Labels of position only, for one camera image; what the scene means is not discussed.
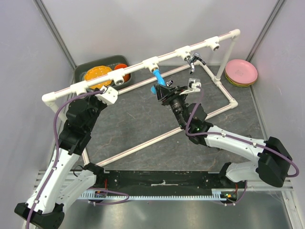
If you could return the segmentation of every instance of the blue object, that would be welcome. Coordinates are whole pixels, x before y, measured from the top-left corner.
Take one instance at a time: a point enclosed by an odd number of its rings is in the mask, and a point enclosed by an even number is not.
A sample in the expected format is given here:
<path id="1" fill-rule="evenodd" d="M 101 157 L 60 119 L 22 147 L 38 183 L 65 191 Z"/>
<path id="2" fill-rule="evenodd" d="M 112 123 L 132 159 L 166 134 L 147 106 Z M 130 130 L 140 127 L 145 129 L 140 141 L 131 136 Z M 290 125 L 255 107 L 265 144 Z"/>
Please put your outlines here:
<path id="1" fill-rule="evenodd" d="M 164 81 L 164 79 L 162 78 L 159 69 L 154 70 L 152 73 L 153 73 L 153 74 L 155 75 L 155 77 L 157 78 L 158 84 L 161 84 L 161 85 L 163 85 L 163 86 L 166 86 L 165 81 Z M 154 86 L 151 87 L 151 92 L 152 92 L 153 94 L 157 94 L 156 89 L 155 89 Z"/>

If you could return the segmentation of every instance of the white wall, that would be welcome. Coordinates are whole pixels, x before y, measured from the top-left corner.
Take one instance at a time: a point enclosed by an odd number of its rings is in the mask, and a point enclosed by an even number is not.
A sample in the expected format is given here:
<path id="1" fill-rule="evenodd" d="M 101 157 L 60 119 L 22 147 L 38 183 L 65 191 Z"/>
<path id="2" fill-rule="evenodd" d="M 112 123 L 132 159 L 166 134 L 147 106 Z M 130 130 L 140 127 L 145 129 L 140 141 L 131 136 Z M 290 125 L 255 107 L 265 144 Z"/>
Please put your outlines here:
<path id="1" fill-rule="evenodd" d="M 14 208 L 32 193 L 54 138 L 41 96 L 66 87 L 72 69 L 33 1 L 0 1 L 0 31 L 0 222 L 18 229 Z"/>
<path id="2" fill-rule="evenodd" d="M 292 179 L 305 213 L 305 1 L 286 1 L 254 56 L 254 85 L 266 132 L 278 137 L 300 168 Z"/>
<path id="3" fill-rule="evenodd" d="M 276 0 L 43 0 L 76 64 L 122 54 L 132 63 L 233 29 L 232 59 L 245 59 Z M 202 55 L 219 64 L 226 44 Z M 181 58 L 169 64 L 183 63 Z"/>

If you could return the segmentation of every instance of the orange cup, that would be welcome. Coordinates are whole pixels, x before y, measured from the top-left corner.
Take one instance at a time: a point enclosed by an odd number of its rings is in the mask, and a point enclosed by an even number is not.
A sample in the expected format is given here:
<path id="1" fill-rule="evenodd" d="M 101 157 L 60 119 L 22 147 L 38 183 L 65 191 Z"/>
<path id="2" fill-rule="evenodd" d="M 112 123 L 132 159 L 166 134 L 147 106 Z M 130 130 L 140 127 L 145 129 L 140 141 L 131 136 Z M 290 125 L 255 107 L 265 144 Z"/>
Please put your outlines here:
<path id="1" fill-rule="evenodd" d="M 114 69 L 117 70 L 117 69 L 126 68 L 126 67 L 128 67 L 126 64 L 120 63 L 120 64 L 116 65 L 116 66 L 114 67 Z M 123 79 L 124 79 L 124 82 L 129 81 L 129 79 L 130 79 L 130 74 L 127 74 L 127 75 L 123 76 Z"/>

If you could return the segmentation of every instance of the black tray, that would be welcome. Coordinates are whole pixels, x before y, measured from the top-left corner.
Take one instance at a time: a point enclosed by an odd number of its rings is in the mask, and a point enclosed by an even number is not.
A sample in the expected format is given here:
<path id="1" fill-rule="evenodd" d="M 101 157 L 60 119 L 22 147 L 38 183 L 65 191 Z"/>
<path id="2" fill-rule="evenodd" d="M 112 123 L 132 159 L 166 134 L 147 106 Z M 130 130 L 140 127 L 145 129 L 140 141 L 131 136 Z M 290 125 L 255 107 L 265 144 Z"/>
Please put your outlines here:
<path id="1" fill-rule="evenodd" d="M 83 63 L 75 68 L 74 80 L 76 83 L 83 81 L 83 77 L 87 73 L 87 71 L 96 66 L 104 65 L 104 66 L 110 67 L 112 70 L 114 70 L 114 67 L 120 63 L 124 63 L 127 66 L 129 66 L 126 58 L 121 55 L 115 55 L 115 56 L 99 59 L 96 61 Z M 115 88 L 116 90 L 120 90 L 122 88 L 130 86 L 131 84 L 132 84 L 132 73 L 130 74 L 130 78 L 127 82 L 123 83 L 122 85 L 115 85 L 114 82 L 112 82 L 111 86 L 113 88 Z"/>

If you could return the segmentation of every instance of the stack of plates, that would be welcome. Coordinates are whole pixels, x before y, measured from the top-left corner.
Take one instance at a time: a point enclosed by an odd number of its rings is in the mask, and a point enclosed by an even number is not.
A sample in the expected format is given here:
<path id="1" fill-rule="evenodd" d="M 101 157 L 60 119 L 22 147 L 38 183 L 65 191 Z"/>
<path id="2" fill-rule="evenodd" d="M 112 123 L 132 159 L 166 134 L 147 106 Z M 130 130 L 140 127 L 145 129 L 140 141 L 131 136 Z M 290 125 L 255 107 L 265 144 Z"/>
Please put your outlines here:
<path id="1" fill-rule="evenodd" d="M 238 87 L 248 87 L 257 80 L 256 68 L 244 60 L 231 60 L 225 67 L 227 80 Z"/>

